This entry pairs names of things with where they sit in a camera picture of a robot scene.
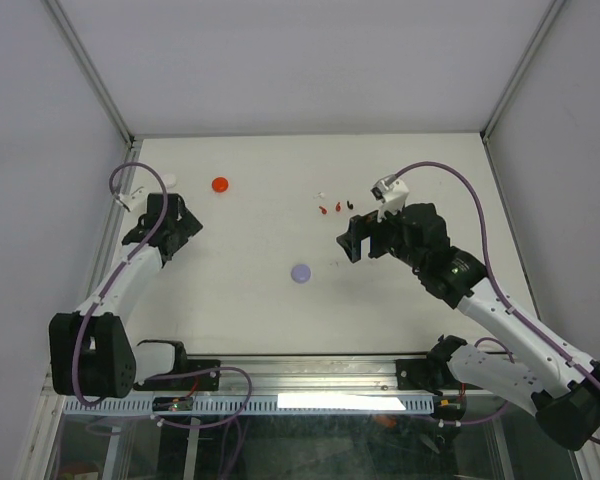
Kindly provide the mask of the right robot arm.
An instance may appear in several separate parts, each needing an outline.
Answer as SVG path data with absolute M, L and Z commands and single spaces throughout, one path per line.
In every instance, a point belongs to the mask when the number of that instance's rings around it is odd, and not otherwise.
M 593 440 L 600 427 L 600 359 L 526 317 L 507 295 L 498 294 L 486 266 L 451 244 L 434 205 L 355 215 L 336 242 L 357 262 L 363 240 L 370 242 L 370 257 L 390 255 L 408 265 L 429 294 L 481 325 L 517 358 L 514 363 L 490 360 L 466 341 L 449 336 L 427 355 L 432 383 L 449 387 L 459 381 L 488 390 L 533 416 L 565 449 L 577 451 Z

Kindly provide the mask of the purple round earbud charging case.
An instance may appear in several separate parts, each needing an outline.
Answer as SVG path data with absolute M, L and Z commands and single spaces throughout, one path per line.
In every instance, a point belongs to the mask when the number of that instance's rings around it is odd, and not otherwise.
M 312 271 L 306 264 L 296 264 L 292 267 L 290 276 L 294 282 L 304 284 L 311 279 Z

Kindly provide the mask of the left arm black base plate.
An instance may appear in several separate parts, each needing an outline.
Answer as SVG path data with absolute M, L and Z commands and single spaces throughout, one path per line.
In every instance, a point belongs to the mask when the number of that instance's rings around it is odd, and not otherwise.
M 149 379 L 143 384 L 136 383 L 135 391 L 164 391 L 164 392 L 189 392 L 196 387 L 195 392 L 215 392 L 219 388 L 221 374 L 209 369 L 220 367 L 218 359 L 190 359 L 186 358 L 168 372 L 168 375 L 177 375 L 177 378 Z

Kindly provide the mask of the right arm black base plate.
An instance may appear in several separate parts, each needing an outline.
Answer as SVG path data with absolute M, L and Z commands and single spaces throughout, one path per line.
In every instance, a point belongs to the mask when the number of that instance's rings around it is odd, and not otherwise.
M 461 386 L 445 364 L 427 358 L 397 359 L 395 373 L 400 391 L 424 390 L 441 396 L 445 390 L 459 390 Z

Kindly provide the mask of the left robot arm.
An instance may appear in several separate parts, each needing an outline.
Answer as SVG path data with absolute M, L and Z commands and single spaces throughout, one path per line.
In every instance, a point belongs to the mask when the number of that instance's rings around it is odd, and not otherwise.
M 151 193 L 146 212 L 122 240 L 117 265 L 76 310 L 49 323 L 54 391 L 73 396 L 78 385 L 86 402 L 124 398 L 156 377 L 178 388 L 189 377 L 180 341 L 143 340 L 133 346 L 125 324 L 146 286 L 202 224 L 177 193 Z

